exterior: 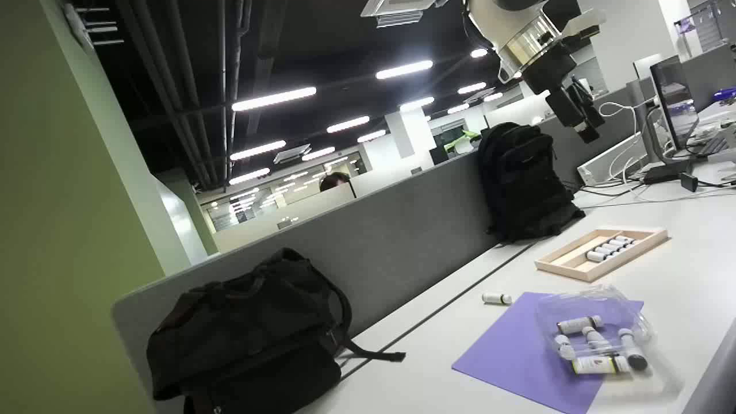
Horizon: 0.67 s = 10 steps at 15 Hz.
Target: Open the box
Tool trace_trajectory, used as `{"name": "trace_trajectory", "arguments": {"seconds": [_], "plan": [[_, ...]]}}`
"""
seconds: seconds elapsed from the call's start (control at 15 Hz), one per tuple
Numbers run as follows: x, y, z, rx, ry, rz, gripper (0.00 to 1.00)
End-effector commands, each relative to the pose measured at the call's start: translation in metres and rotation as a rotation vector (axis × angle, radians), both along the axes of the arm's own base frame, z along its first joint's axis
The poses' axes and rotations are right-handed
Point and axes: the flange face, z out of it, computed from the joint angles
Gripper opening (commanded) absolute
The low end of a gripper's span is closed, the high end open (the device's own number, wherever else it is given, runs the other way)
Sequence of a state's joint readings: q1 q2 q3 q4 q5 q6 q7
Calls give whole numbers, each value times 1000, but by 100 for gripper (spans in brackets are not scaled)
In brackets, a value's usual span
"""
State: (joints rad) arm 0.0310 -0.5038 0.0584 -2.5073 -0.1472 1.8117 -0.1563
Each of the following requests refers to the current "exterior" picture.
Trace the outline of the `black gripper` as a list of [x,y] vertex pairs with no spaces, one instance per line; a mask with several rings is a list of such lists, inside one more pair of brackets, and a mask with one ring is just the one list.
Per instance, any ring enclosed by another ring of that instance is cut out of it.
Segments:
[[600,137],[598,126],[604,115],[597,110],[592,92],[573,75],[576,60],[561,44],[543,51],[529,66],[523,68],[527,84],[540,93],[563,126],[585,121],[581,136],[585,142]]

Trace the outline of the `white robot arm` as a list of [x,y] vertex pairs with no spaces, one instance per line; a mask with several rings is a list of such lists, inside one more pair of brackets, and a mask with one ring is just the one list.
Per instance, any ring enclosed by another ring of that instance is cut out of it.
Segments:
[[558,120],[585,142],[604,123],[592,92],[573,75],[573,46],[597,36],[605,15],[585,11],[560,28],[543,8],[547,0],[462,0],[470,22],[500,56],[508,75],[543,93]]

